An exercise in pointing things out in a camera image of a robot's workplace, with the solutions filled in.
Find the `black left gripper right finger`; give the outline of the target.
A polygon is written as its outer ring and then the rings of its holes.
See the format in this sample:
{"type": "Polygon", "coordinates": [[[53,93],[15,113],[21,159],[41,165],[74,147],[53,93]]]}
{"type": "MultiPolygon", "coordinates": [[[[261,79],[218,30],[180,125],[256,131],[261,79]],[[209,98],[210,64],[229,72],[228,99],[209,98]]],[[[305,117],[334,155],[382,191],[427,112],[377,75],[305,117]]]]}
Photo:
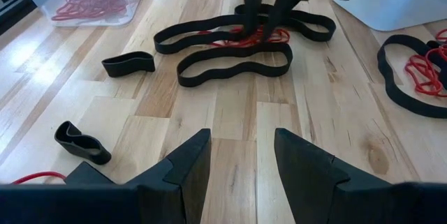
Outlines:
{"type": "Polygon", "coordinates": [[[296,223],[385,223],[390,183],[337,158],[285,128],[274,152],[296,223]]]}

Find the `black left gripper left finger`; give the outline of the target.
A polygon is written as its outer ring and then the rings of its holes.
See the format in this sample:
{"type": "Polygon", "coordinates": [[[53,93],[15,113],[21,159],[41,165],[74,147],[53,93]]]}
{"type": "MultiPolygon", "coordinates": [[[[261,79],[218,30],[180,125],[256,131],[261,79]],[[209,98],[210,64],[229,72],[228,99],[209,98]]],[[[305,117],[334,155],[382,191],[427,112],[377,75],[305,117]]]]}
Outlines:
{"type": "Polygon", "coordinates": [[[211,148],[211,130],[203,128],[127,182],[136,187],[141,223],[201,222],[211,148]]]}

